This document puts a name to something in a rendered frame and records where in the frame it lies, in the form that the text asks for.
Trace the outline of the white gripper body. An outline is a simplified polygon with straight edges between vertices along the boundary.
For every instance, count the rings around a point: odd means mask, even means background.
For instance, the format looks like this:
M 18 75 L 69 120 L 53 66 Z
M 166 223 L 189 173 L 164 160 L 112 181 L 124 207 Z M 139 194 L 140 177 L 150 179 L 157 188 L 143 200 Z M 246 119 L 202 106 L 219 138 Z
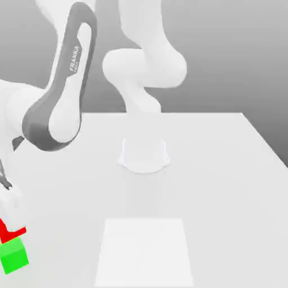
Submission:
M 5 179 L 0 179 L 0 218 L 10 231 L 26 227 L 28 222 L 22 191 Z

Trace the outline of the small red cube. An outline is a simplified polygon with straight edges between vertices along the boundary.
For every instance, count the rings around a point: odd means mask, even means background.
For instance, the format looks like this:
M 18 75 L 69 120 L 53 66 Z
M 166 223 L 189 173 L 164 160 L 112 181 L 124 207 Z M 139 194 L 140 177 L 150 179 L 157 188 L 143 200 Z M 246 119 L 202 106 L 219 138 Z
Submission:
M 25 233 L 26 227 L 22 227 L 16 231 L 9 231 L 3 220 L 0 218 L 0 242 L 2 244 L 7 243 Z

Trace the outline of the small green cube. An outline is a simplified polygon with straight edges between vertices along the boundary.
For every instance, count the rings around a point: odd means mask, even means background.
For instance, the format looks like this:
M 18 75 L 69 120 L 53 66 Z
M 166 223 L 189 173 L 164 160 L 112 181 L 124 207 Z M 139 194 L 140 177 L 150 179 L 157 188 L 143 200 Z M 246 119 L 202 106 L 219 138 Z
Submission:
M 20 237 L 0 244 L 0 262 L 6 275 L 29 264 L 25 246 Z

